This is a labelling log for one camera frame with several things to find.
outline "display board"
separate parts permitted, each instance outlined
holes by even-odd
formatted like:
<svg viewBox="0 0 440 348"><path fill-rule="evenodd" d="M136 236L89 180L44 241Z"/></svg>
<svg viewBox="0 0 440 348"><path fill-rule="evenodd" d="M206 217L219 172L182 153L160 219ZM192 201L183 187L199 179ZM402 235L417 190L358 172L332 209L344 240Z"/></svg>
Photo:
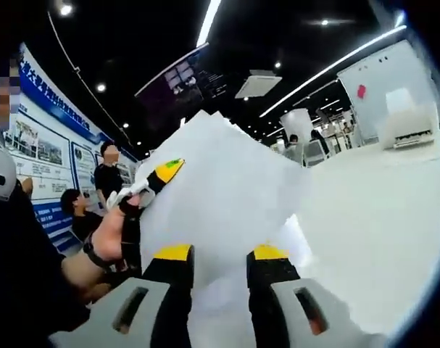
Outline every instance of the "display board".
<svg viewBox="0 0 440 348"><path fill-rule="evenodd" d="M79 189L89 200L89 209L99 211L94 186L96 153L109 136L97 128L55 86L26 46L20 62L20 107L11 114L4 132L6 147L17 166L19 180L33 179L31 197L38 221L60 252L75 246L72 218L60 207L67 189ZM121 149L119 167L131 183L136 159Z"/></svg>

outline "red sticker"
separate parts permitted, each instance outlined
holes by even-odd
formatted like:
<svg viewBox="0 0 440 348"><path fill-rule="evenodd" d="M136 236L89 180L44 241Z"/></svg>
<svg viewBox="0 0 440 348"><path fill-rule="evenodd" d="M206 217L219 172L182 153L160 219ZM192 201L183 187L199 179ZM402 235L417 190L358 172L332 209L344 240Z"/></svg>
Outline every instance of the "red sticker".
<svg viewBox="0 0 440 348"><path fill-rule="evenodd" d="M366 87L364 87L363 85L359 85L358 86L358 98L363 99L365 98L365 93L366 93Z"/></svg>

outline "black wristband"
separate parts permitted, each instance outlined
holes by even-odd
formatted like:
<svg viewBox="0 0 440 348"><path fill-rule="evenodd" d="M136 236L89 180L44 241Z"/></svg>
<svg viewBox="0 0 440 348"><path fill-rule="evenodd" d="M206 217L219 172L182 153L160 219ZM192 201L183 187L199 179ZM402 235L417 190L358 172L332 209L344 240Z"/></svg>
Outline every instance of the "black wristband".
<svg viewBox="0 0 440 348"><path fill-rule="evenodd" d="M84 241L83 252L86 255L88 255L89 259L92 261L93 264L108 271L110 269L110 266L114 265L115 262L114 261L105 261L95 253L94 245L92 245L92 242L91 242L92 235L93 234L89 235L89 237Z"/></svg>

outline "black ceiling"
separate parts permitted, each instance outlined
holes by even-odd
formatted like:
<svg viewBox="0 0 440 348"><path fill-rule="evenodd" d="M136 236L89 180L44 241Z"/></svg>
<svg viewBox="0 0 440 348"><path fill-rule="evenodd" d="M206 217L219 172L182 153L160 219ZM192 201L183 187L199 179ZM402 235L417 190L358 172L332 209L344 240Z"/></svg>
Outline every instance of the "black ceiling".
<svg viewBox="0 0 440 348"><path fill-rule="evenodd" d="M336 78L343 67L399 40L392 36L317 79L276 107L259 116L287 93L320 72L338 58L385 32L368 1L280 1L223 0L208 41L208 65L225 76L226 93L205 99L197 106L208 112L220 110L256 139L264 138L280 125L279 117L293 104ZM196 46L208 0L190 1L84 1L72 0L73 13L51 18L63 47L80 76L91 87L105 82L107 90L95 93L118 125L127 122L129 141L117 129L73 72L44 14L44 26L27 45L49 77L93 122L138 158L159 146L179 127L183 115L169 119L153 130L147 111L134 97L144 84ZM320 25L323 19L338 25ZM275 69L279 61L282 66ZM283 80L266 96L249 101L234 99L250 69L274 70ZM298 107L315 115L318 107L341 101L327 112L343 107L349 100L340 83L324 88Z"/></svg>

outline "exhibition wall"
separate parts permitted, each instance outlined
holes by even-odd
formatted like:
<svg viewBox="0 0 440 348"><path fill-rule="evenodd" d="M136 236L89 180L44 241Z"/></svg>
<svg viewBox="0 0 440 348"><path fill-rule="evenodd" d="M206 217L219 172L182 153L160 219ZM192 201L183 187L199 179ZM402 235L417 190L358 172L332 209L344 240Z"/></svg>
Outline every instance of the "exhibition wall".
<svg viewBox="0 0 440 348"><path fill-rule="evenodd" d="M26 46L20 62L20 107L4 131L6 147L17 166L17 177L33 179L31 197L36 217L60 252L75 246L70 216L60 207L66 189L88 196L89 209L99 212L94 169L101 161L100 146L109 137L98 129L55 86ZM122 150L117 165L131 184L136 159Z"/></svg>
<svg viewBox="0 0 440 348"><path fill-rule="evenodd" d="M386 95L406 88L417 106L436 103L430 70L417 57L408 41L377 51L338 73L350 101L363 139L377 138L388 116Z"/></svg>

